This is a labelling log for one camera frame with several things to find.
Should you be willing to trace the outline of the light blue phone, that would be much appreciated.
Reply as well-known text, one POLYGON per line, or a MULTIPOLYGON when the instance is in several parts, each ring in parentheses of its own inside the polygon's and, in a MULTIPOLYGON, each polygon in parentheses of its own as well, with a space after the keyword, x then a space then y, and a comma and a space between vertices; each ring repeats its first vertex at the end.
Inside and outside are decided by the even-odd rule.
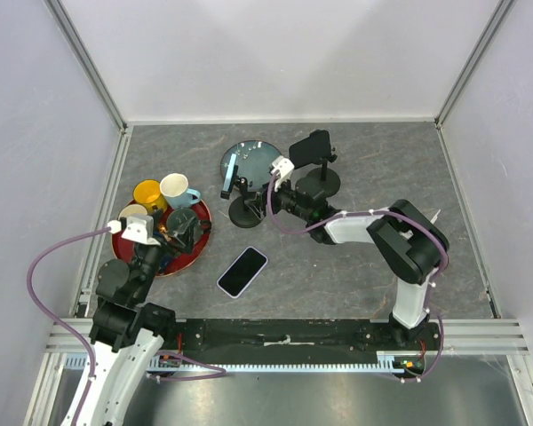
POLYGON ((220 192, 220 197, 225 200, 230 198, 235 183, 237 182, 237 158, 238 155, 236 153, 232 153, 221 163, 221 167, 224 170, 224 183, 220 192))

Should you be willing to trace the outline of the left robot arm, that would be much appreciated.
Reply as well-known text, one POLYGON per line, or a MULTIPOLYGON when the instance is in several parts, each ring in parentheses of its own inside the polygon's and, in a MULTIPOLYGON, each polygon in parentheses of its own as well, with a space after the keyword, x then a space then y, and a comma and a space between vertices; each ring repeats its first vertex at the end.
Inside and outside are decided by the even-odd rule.
POLYGON ((173 310, 147 302, 163 260, 193 252, 211 223, 189 215, 179 225, 155 231, 155 217, 133 215, 110 222, 111 233, 131 241, 131 261, 112 259, 99 269, 84 372, 66 425, 121 425, 150 361, 177 339, 173 310))

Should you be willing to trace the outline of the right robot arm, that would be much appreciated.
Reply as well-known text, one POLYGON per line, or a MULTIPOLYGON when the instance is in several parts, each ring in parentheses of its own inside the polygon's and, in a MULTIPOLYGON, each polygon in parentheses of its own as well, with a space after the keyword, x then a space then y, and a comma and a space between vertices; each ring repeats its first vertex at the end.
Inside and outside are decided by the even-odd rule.
POLYGON ((229 207, 234 225, 252 228, 265 217, 275 219, 277 213, 285 211, 306 223, 300 230, 285 229, 287 234, 307 233, 326 245, 375 245, 397 277, 390 341, 406 350, 420 340, 420 327, 429 317, 429 289, 449 263, 449 242, 412 203, 398 200, 387 208, 357 212, 335 209, 321 184, 310 177, 299 179, 295 185, 286 181, 278 190, 263 185, 248 192, 243 177, 236 186, 240 196, 229 207))

